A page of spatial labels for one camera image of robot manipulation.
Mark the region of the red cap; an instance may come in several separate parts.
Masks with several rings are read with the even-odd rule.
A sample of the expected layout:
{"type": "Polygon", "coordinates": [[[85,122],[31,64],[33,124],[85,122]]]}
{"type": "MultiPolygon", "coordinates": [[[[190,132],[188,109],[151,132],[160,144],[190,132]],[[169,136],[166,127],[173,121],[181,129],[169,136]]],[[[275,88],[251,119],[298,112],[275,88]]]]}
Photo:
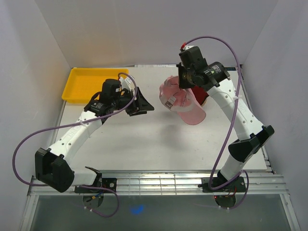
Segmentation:
{"type": "Polygon", "coordinates": [[[207,98],[209,97],[208,93],[201,87],[194,86],[191,88],[196,100],[201,106],[204,106],[206,103],[207,98]]]}

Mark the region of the pink cap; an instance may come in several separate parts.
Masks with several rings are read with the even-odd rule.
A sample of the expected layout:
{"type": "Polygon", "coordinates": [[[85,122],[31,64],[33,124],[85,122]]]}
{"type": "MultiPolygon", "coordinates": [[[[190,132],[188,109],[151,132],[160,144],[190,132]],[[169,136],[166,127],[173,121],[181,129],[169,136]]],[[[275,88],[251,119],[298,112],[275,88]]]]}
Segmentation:
{"type": "Polygon", "coordinates": [[[168,110],[177,113],[188,125],[198,125],[206,112],[196,100],[191,89],[179,87],[179,77],[169,76],[159,87],[159,100],[168,110]]]}

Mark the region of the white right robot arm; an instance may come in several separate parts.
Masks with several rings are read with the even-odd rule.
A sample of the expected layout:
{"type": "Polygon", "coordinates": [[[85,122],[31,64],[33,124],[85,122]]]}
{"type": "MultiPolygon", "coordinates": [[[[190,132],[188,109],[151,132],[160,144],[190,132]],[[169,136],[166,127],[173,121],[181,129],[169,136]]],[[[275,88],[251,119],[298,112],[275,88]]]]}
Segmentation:
{"type": "Polygon", "coordinates": [[[271,125],[263,125],[239,98],[230,74],[223,64],[208,64],[199,47],[184,44],[179,53],[181,62],[177,65],[181,89],[201,87],[224,112],[235,130],[237,140],[228,145],[229,156],[217,177],[210,176],[211,191],[229,191],[243,172],[243,167],[252,155],[274,134],[271,125]]]}

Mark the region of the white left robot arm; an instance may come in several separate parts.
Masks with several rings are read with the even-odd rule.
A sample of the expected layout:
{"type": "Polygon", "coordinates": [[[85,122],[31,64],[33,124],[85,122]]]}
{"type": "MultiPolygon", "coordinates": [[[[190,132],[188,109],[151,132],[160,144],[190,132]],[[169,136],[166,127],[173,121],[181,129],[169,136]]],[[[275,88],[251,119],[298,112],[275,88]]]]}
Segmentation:
{"type": "Polygon", "coordinates": [[[129,116],[143,115],[154,107],[129,78],[107,79],[84,107],[77,125],[71,127],[47,149],[35,153],[36,178],[63,193],[71,186],[85,185],[91,192],[101,189],[102,173],[92,167],[73,170],[70,163],[91,134],[99,129],[108,115],[125,110],[129,116]]]}

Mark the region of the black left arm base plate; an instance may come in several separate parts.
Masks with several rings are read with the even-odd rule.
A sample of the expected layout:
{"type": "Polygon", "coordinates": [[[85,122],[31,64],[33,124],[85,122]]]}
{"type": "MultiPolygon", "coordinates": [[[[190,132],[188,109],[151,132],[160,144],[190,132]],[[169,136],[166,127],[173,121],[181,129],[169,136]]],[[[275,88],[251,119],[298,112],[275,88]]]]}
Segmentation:
{"type": "MultiPolygon", "coordinates": [[[[117,178],[101,178],[99,180],[95,180],[90,187],[99,187],[99,188],[107,188],[114,192],[116,192],[117,178]]],[[[75,193],[101,193],[105,192],[102,189],[88,189],[83,187],[75,187],[75,193]]]]}

